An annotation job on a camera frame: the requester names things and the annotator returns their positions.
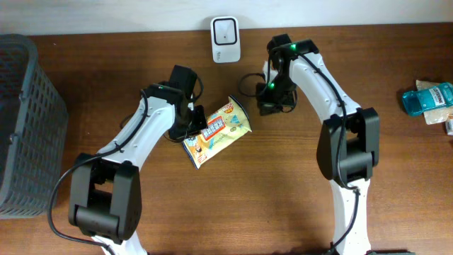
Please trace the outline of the yellow wet wipes pack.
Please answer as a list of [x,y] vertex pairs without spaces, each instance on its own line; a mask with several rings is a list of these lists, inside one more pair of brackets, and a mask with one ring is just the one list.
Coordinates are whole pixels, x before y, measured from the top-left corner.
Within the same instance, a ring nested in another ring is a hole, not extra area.
[[183,141],[183,148],[196,169],[233,142],[252,132],[245,108],[233,96],[219,110],[207,117],[207,128]]

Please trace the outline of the teal mouthwash bottle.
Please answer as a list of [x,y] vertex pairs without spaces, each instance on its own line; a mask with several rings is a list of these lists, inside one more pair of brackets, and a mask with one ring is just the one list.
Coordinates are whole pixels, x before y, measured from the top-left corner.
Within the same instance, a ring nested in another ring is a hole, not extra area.
[[452,107],[452,84],[445,82],[420,91],[407,91],[402,95],[402,102],[410,116]]

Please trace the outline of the beige kraft paper pouch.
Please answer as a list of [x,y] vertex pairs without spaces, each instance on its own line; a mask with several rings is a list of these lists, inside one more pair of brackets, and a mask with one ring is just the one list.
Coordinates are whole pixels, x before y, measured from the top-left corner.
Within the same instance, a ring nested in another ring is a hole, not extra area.
[[[435,82],[431,82],[431,81],[417,80],[415,82],[415,85],[416,85],[417,90],[421,91],[423,89],[429,89],[431,87],[438,86],[439,83],[435,83]],[[448,119],[449,116],[452,116],[452,107],[430,110],[430,111],[424,112],[423,116],[425,118],[425,122],[428,125],[444,123]]]

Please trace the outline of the orange small snack packet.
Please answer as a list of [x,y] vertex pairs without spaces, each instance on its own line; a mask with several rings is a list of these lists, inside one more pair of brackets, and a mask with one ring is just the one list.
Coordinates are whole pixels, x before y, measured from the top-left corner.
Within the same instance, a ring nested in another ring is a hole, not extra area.
[[448,119],[446,119],[445,129],[446,129],[447,135],[449,135],[449,136],[453,135],[453,118],[452,118],[452,116],[449,116]]

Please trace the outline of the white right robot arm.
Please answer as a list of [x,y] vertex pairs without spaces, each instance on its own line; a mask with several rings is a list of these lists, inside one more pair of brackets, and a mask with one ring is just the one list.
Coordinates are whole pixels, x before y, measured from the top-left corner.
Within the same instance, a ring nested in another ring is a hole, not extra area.
[[373,254],[367,231],[367,194],[379,163],[380,119],[341,89],[310,39],[287,34],[267,44],[264,83],[256,87],[261,115],[289,113],[301,90],[316,111],[321,131],[316,160],[329,182],[335,229],[327,254]]

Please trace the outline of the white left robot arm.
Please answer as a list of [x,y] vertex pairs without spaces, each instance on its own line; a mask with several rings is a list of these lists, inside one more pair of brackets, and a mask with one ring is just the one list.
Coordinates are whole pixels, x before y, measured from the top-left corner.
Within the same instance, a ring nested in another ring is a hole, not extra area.
[[105,254],[145,254],[137,236],[142,214],[140,171],[159,139],[182,142],[207,127],[194,87],[200,77],[176,65],[169,80],[140,91],[135,113],[95,154],[81,153],[71,170],[69,223]]

